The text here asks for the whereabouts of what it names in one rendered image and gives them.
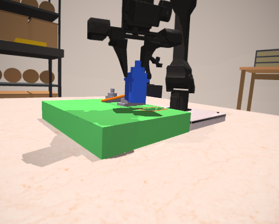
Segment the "green flat block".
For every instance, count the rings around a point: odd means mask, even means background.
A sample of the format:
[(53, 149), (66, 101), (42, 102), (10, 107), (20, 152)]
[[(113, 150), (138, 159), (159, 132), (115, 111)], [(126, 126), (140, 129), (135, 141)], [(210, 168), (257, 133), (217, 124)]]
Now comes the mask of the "green flat block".
[(42, 119), (101, 160), (190, 131), (191, 112), (102, 99), (42, 101)]

